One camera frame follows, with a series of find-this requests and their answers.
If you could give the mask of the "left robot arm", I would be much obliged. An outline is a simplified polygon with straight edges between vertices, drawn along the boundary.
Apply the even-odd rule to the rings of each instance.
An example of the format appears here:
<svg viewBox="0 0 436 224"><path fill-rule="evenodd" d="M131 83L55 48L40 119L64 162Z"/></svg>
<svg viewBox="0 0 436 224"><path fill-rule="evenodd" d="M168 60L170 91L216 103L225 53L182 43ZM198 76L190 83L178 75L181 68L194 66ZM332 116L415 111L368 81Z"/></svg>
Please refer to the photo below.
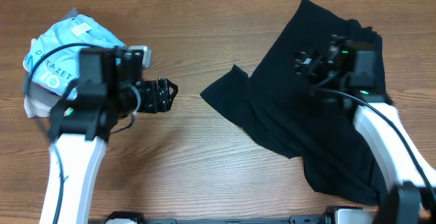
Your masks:
<svg viewBox="0 0 436 224"><path fill-rule="evenodd" d="M148 46L81 47L78 78L50 111L50 167L40 223L88 223L113 127L136 113L169 111L178 93L167 78L143 80L152 62Z"/></svg>

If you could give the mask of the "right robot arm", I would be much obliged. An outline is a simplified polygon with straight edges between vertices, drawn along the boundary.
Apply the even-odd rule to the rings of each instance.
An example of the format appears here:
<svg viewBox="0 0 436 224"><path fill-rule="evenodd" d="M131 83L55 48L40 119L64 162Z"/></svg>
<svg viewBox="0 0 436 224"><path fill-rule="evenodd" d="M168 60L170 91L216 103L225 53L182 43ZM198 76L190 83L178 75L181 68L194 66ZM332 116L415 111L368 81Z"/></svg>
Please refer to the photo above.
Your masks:
<svg viewBox="0 0 436 224"><path fill-rule="evenodd" d="M328 54L296 53L295 72L323 102L352 112L356 131L369 145L388 196L377 211L329 206L318 223L434 223L435 169L403 127L387 92L376 83L373 44L333 35Z"/></svg>

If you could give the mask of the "grey folded garment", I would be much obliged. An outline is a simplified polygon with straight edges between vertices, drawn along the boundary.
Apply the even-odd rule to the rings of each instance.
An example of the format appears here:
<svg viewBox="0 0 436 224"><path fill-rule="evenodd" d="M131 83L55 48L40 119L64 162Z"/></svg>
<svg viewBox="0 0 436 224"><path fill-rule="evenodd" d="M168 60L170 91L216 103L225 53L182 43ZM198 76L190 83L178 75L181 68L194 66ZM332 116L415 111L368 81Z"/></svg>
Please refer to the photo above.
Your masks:
<svg viewBox="0 0 436 224"><path fill-rule="evenodd" d="M28 92L27 92L28 80L29 80L29 73L26 71L25 76L23 78L23 82L22 82L22 92L25 95L28 94ZM31 97L42 102L43 104L45 104L49 107L53 107L56 104L56 102L58 102L58 100L60 99L60 97L57 94L41 87L40 85L38 85L36 83L32 82L30 87L31 87L31 90L30 90Z"/></svg>

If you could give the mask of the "black t-shirt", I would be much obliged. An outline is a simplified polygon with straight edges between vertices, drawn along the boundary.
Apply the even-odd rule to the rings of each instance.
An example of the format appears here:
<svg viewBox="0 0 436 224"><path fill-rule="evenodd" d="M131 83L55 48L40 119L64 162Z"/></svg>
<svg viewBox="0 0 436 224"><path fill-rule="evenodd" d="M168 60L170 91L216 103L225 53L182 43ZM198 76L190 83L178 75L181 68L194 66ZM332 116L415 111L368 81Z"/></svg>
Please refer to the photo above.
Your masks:
<svg viewBox="0 0 436 224"><path fill-rule="evenodd" d="M302 157L314 191L378 206L388 193L384 177L351 116L312 96L307 81L294 71L297 52L328 54L333 35L372 44L382 52L382 37L372 28L302 0L251 75L233 66L201 96L260 146L289 158Z"/></svg>

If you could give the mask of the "light blue folded t-shirt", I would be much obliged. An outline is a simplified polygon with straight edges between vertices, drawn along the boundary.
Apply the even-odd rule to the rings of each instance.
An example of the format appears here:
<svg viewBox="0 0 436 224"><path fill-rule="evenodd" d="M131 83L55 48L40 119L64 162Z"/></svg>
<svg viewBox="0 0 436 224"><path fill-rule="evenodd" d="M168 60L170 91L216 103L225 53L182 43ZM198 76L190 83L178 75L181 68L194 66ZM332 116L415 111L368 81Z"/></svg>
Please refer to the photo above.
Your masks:
<svg viewBox="0 0 436 224"><path fill-rule="evenodd" d="M125 45L93 18L79 14L53 24L47 32L41 34L24 59L25 67L31 71L46 53L60 46L75 43L92 44L103 48ZM71 80L78 77L77 58L80 49L80 46L72 46L52 54L39 65L34 75L40 77L43 67L46 67L52 74L46 79L46 85L53 93L64 94Z"/></svg>

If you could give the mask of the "white folded garment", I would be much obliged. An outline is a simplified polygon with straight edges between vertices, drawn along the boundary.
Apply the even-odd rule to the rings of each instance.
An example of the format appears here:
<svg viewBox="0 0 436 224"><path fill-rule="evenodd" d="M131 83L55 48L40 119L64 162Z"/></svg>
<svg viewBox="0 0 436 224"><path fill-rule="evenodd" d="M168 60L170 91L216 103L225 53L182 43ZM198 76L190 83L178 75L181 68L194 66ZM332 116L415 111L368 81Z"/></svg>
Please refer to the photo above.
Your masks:
<svg viewBox="0 0 436 224"><path fill-rule="evenodd" d="M23 61L23 67L25 69L25 72L26 71L28 72L27 68L25 67L25 60ZM40 85L41 87L51 91L50 87L46 85L46 79L51 77L51 75L52 74L46 69L46 67L43 67L43 70L42 70L40 77L37 76L36 74L34 75L33 79L37 80L37 82L33 81L33 83L36 83L36 84ZM28 95L28 94L25 95L24 109L25 109L25 112L29 118L33 118L35 116L48 117L50 115L51 108L52 107L49 107L49 106L43 104L42 102L32 98L31 95Z"/></svg>

